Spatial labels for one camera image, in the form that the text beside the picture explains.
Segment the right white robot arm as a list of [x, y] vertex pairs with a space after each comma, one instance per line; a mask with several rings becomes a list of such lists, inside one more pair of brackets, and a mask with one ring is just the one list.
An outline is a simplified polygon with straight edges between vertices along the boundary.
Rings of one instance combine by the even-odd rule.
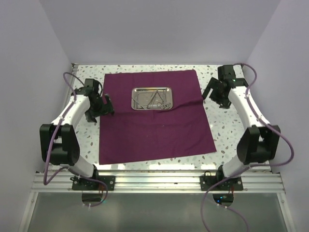
[[215, 184], [219, 189], [227, 189], [232, 185], [232, 178], [240, 176], [240, 171], [255, 164], [264, 164], [274, 159], [280, 131], [278, 126], [272, 129], [254, 102], [249, 85], [244, 78], [238, 78], [233, 65], [223, 65], [217, 69], [218, 77], [211, 78], [202, 97], [209, 97], [220, 108], [234, 106], [244, 127], [236, 155], [216, 171]]

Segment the purple surgical cloth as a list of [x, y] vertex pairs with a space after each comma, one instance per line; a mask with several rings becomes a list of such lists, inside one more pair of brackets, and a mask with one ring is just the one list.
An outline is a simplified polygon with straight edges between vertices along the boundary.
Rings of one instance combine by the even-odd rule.
[[[169, 87], [170, 110], [136, 111], [137, 87]], [[117, 164], [208, 154], [216, 151], [194, 70], [106, 74], [103, 91], [114, 115], [100, 118], [99, 163]]]

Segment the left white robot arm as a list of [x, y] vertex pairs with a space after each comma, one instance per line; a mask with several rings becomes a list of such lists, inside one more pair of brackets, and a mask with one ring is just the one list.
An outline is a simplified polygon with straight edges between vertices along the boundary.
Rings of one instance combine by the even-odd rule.
[[101, 91], [98, 80], [86, 79], [82, 87], [73, 90], [62, 113], [51, 123], [42, 124], [39, 130], [45, 166], [61, 166], [84, 176], [83, 184], [91, 190], [99, 187], [100, 177], [95, 174], [95, 166], [80, 155], [75, 129], [82, 117], [89, 123], [97, 123], [98, 117], [114, 114], [109, 95]]

